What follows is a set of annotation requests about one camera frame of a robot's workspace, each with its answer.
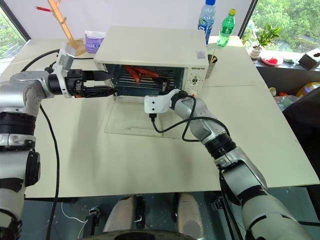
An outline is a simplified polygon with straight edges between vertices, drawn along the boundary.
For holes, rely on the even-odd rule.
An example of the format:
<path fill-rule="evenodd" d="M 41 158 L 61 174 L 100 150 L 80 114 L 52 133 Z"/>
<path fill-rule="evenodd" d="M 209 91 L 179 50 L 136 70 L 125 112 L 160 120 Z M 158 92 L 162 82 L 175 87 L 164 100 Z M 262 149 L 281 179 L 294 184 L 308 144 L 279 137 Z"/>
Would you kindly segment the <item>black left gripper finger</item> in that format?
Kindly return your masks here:
<path fill-rule="evenodd" d="M 112 78 L 112 74 L 103 70 L 84 70 L 83 77 L 86 81 L 106 81 Z"/>
<path fill-rule="evenodd" d="M 92 86 L 92 87 L 85 87 L 83 90 L 83 97 L 84 98 L 101 98 L 101 97 L 108 97 L 117 92 L 116 88 L 110 86 Z"/>

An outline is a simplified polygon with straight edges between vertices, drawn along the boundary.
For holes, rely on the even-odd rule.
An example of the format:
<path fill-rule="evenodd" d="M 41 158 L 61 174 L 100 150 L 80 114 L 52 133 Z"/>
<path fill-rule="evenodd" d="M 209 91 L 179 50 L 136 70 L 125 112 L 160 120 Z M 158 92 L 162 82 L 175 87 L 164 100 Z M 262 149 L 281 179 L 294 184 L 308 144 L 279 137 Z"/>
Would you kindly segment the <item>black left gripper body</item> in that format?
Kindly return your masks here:
<path fill-rule="evenodd" d="M 68 93 L 75 98 L 85 97 L 84 71 L 82 69 L 71 69 L 65 77 Z"/>

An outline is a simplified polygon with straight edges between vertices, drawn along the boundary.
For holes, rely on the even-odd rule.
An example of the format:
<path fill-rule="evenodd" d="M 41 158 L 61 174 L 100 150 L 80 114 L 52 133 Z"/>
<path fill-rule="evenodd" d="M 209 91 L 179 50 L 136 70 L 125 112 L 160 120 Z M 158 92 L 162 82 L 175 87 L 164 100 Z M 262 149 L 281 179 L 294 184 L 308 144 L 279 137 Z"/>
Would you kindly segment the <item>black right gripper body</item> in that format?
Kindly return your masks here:
<path fill-rule="evenodd" d="M 161 91 L 159 94 L 167 94 L 169 92 L 170 81 L 164 77 L 158 77 L 157 82 L 161 85 Z"/>

